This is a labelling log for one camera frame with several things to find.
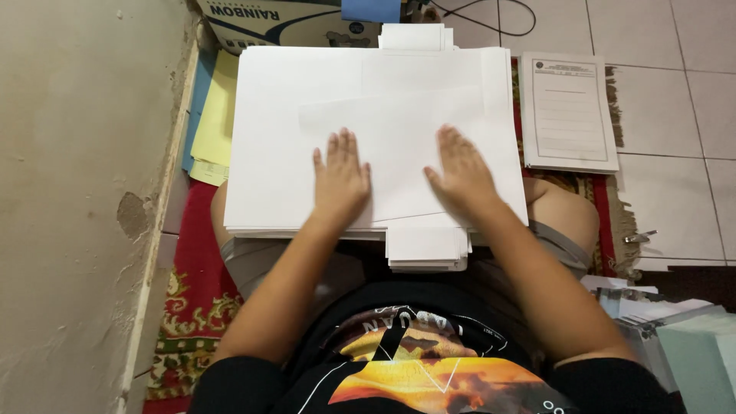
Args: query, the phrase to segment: gray shorts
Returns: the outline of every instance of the gray shorts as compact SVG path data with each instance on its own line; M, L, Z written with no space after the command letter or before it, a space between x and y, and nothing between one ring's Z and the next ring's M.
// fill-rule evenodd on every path
M582 248L558 231L540 222L530 221L529 229L547 250L570 269L578 280L585 276L591 258ZM222 259L244 300L248 299L263 281L288 243L289 240L286 239L236 237L222 246L220 249ZM383 253L384 249L377 248L375 251ZM416 278L416 280L441 281L480 296L492 312L503 316L499 318L500 323L533 359L541 358L539 346L529 332L522 312L514 301L513 289L505 273L487 248L473 248L467 270L452 273L451 276L447 277L447 273L441 273L409 277ZM322 310L345 293L360 287L365 282L363 260L351 254L333 253L322 281L314 292L312 318L319 315Z

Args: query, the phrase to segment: black t-shirt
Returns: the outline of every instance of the black t-shirt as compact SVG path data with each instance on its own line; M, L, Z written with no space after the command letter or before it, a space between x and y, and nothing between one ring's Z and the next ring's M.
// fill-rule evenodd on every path
M444 284L368 284L322 313L286 368L252 357L213 364L189 412L673 411L656 378L625 359L572 362L540 378L495 321L480 300Z

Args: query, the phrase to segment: blue object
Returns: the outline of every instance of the blue object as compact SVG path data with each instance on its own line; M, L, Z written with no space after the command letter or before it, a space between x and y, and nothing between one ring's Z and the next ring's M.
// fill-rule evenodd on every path
M342 20L398 23L401 0L342 0Z
M202 109L205 107L207 92L210 90L216 61L217 55L207 53L204 50L199 51L197 72L194 75L194 89L191 92L191 105L189 106L189 123L187 124L184 140L184 156L182 157L182 169L186 172L190 172L194 164L194 158L191 156L191 145L194 143L194 135L197 133L197 127L199 127L199 120L202 118Z

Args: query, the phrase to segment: metal clip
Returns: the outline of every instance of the metal clip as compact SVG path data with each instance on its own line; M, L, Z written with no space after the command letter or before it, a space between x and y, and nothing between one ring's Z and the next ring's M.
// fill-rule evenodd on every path
M635 234L634 236L624 237L623 241L626 243L644 243L649 241L649 236L657 234L656 230L647 231L646 233Z

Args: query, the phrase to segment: printed form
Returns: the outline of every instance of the printed form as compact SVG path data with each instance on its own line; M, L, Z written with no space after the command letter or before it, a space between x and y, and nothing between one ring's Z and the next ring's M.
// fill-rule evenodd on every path
M525 53L522 65L525 163L617 171L603 58Z

